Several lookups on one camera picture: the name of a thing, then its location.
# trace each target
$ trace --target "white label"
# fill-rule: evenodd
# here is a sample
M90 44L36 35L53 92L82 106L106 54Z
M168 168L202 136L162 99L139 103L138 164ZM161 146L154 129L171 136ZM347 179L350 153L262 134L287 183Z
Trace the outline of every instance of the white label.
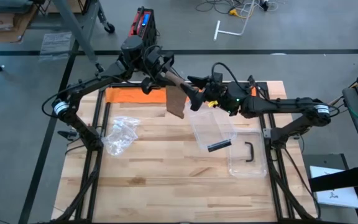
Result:
M319 112L319 113L329 114L329 109L328 109L328 106L326 106L326 105L316 105L316 106L314 106L314 108L316 108L317 112Z

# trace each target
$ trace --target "black handle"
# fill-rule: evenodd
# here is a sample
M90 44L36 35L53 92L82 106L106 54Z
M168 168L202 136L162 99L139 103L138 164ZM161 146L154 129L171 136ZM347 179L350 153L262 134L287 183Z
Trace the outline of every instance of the black handle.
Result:
M254 145L251 142L246 142L251 148L251 158L247 159L246 162L252 162L254 160Z
M228 147L228 146L231 146L230 139L223 140L221 142L218 142L218 143L215 143L215 144L212 144L212 145L208 146L208 152L213 152L213 151L216 151L218 149L222 149L222 148Z

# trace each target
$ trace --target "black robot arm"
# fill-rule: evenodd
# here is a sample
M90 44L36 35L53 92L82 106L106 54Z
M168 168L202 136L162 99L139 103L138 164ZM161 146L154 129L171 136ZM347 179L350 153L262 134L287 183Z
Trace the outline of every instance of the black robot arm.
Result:
M221 73L214 73L210 77L188 79L202 92L190 92L191 109L196 111L202 102L214 102L214 107L228 112L229 116L240 113L245 118L254 118L263 114L301 113L302 116L282 128L265 130L272 146L285 146L290 136L304 134L312 126L325 126L331 122L329 106L318 99L296 98L270 100L252 95L252 89L258 90L252 76L247 83L230 82L224 85Z

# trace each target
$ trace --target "red device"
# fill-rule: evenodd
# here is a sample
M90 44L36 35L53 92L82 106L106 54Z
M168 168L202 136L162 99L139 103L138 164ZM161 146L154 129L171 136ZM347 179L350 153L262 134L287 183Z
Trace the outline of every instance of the red device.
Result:
M141 37L145 46L150 46L156 43L157 30L155 28L153 9L145 9L144 6L137 9L128 37L133 35Z

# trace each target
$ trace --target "clear plastic bag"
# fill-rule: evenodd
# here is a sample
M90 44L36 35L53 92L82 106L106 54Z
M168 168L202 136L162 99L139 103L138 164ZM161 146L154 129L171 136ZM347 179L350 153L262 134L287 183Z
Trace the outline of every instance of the clear plastic bag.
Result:
M102 138L107 152L112 156L121 155L137 139L135 131L139 123L140 121L135 118L127 116L115 117L110 134Z
M39 62L68 58L71 46L71 32L45 34L42 41Z

